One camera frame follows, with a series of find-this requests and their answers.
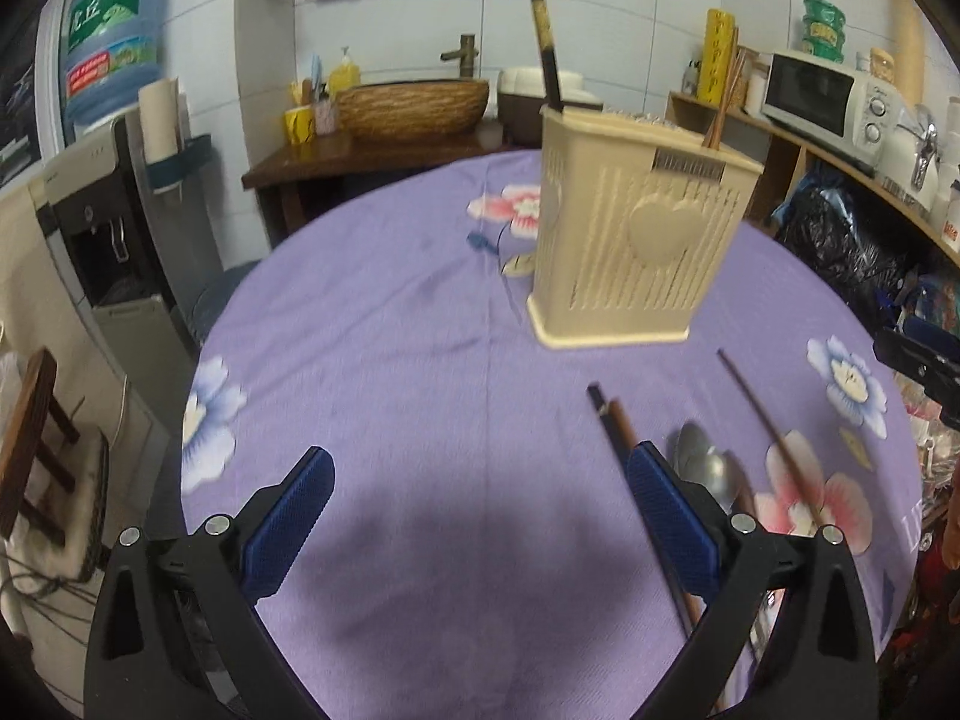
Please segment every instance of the microwave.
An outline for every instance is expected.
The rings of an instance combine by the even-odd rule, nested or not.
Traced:
[[[868,172],[904,112],[893,84],[800,52],[774,52],[763,114]]]

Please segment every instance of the wooden chair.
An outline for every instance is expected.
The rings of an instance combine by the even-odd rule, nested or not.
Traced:
[[[30,530],[26,543],[16,548],[19,560],[47,577],[89,581],[109,558],[101,544],[109,446],[95,425],[71,421],[54,397],[54,381],[56,360],[41,348],[30,357],[0,447],[0,536],[9,539],[21,515]],[[64,435],[58,453],[43,440],[48,415]],[[52,477],[37,506],[25,497],[34,459]]]

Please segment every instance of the beige plastic utensil holder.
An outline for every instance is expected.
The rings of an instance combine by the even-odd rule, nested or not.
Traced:
[[[702,135],[544,108],[534,290],[553,348],[683,341],[763,167]]]

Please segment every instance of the microwave window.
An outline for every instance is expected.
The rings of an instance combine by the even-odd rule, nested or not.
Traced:
[[[787,56],[774,59],[767,103],[843,137],[853,78]]]

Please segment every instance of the round table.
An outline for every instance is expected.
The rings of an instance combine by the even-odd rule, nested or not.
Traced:
[[[547,349],[531,277],[501,274],[535,246],[540,174],[538,152],[434,170],[324,215],[248,276],[184,418],[190,530],[322,446],[333,497],[257,611],[331,717],[629,717],[683,631],[587,384],[665,455],[698,421],[741,459],[761,521],[809,527],[721,347],[861,552],[879,652],[916,559],[920,476],[867,333],[741,225],[685,343]]]

